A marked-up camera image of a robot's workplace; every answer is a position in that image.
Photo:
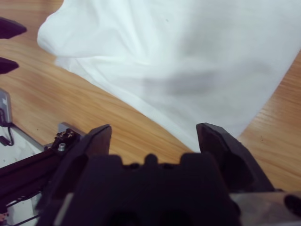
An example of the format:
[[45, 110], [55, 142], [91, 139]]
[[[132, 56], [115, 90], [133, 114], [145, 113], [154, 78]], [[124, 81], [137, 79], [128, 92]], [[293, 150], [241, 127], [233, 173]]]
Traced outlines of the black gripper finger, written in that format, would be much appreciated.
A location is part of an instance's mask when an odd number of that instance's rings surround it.
[[0, 57], [0, 74], [7, 74], [18, 67], [19, 65], [17, 62]]
[[27, 28], [24, 25], [4, 17], [0, 18], [1, 39], [11, 39], [25, 32], [27, 32]]
[[196, 130], [201, 152], [214, 157], [231, 193], [277, 191], [249, 150], [224, 128], [200, 123]]
[[93, 156], [109, 154], [111, 126], [92, 129], [84, 137], [77, 138], [64, 151], [55, 173], [42, 192], [36, 210], [40, 217], [38, 226], [53, 226], [68, 194], [74, 193], [81, 174]]

